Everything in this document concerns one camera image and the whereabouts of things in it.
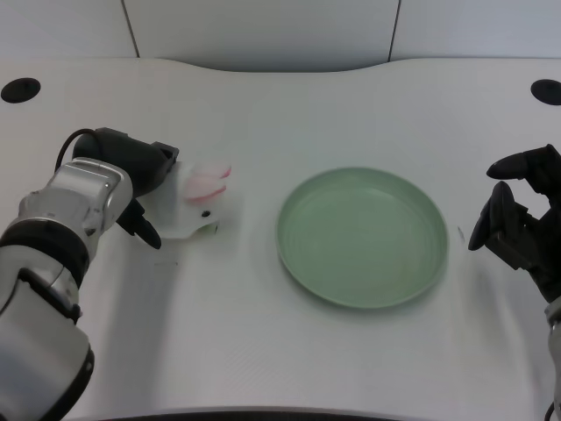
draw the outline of green plate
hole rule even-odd
[[[301,184],[284,203],[277,248],[314,294],[349,307],[403,303],[444,271],[448,234],[435,204],[402,178],[340,168]]]

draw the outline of black cable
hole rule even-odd
[[[555,407],[553,406],[555,403],[552,402],[550,407],[547,409],[547,411],[545,412],[545,418],[544,421],[550,421],[551,420],[551,415],[553,414],[553,410],[555,409]]]
[[[97,133],[96,133],[95,130],[91,130],[91,129],[76,130],[74,133],[72,133],[68,137],[68,139],[65,140],[65,142],[62,144],[62,147],[60,148],[59,156],[56,159],[56,164],[54,164],[54,172],[55,173],[60,168],[60,166],[62,165],[62,159],[64,158],[64,154],[66,153],[68,147],[70,146],[72,141],[74,139],[76,139],[78,136],[80,136],[81,134],[91,135],[96,140],[97,146],[99,147],[99,155],[103,156],[103,154],[102,154],[102,144],[101,144],[99,138],[97,137]]]

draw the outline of white table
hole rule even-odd
[[[81,289],[96,369],[69,418],[226,408],[303,408],[399,419],[542,419],[553,373],[545,301],[528,275],[467,241],[491,163],[552,143],[561,108],[529,92],[554,60],[415,60],[333,74],[241,74],[159,60],[0,62],[31,76],[0,102],[0,223],[42,188],[72,131],[108,126],[226,159],[231,211],[216,235],[153,251],[118,226]],[[391,171],[444,214],[444,280],[413,303],[356,311],[305,292],[273,242],[279,206],[328,168]],[[512,182],[540,217],[545,198]]]

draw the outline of white wall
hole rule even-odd
[[[399,0],[124,0],[141,57],[331,71],[387,61]],[[401,0],[392,60],[561,58],[561,0]],[[135,57],[120,0],[0,0],[0,57]]]
[[[402,0],[392,60],[561,57],[561,0]]]
[[[141,57],[241,71],[387,61],[398,0],[126,0]]]
[[[135,57],[119,0],[0,0],[0,57]]]

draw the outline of silver robot arm segment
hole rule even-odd
[[[555,366],[555,390],[553,392],[553,410],[557,419],[561,415],[561,297],[545,309],[545,316],[550,324],[549,349]]]
[[[132,195],[122,169],[76,158],[21,201],[0,238],[0,420],[61,419],[88,384],[78,289]]]

